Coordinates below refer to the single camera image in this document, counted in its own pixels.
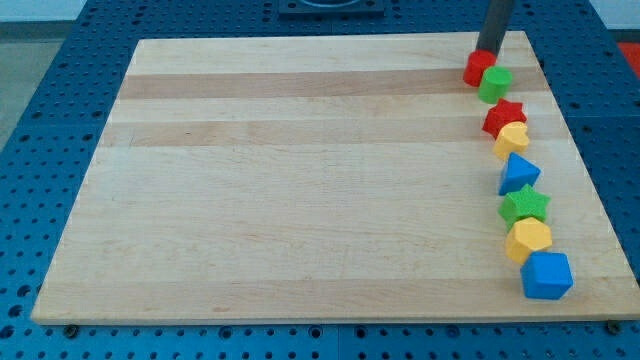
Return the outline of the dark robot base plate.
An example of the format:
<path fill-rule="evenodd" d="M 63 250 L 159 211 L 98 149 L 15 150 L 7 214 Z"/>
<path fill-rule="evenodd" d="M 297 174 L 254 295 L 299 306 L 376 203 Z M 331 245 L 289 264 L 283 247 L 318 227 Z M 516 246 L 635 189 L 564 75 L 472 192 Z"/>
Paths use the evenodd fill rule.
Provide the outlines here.
<path fill-rule="evenodd" d="M 277 0 L 280 17 L 383 15 L 384 0 Z"/>

